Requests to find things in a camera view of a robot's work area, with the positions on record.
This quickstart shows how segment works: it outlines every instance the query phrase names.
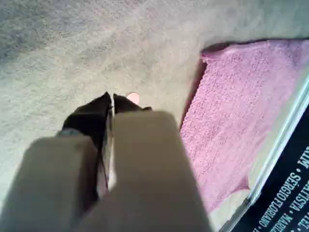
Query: pink towel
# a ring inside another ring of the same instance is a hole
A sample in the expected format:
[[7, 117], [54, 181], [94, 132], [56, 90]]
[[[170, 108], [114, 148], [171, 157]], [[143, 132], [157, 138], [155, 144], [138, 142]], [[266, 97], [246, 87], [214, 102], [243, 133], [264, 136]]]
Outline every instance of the pink towel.
[[309, 59], [309, 41], [266, 41], [204, 53], [181, 136], [208, 211], [248, 189], [247, 174]]

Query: gray carpet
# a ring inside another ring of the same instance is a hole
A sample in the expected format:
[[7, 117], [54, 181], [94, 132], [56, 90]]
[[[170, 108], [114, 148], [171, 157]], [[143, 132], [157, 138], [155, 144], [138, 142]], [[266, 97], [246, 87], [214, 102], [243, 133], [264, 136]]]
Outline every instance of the gray carpet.
[[180, 121], [204, 47], [309, 37], [308, 12], [308, 0], [2, 0], [0, 202], [29, 143], [78, 105], [136, 91]]

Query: floor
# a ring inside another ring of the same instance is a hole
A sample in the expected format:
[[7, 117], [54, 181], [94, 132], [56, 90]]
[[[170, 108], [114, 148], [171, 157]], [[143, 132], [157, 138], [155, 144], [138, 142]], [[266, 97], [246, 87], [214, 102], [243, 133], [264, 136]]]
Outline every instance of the floor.
[[22, 154], [104, 91], [140, 94], [180, 122], [200, 51], [309, 37], [307, 0], [3, 0], [0, 202]]

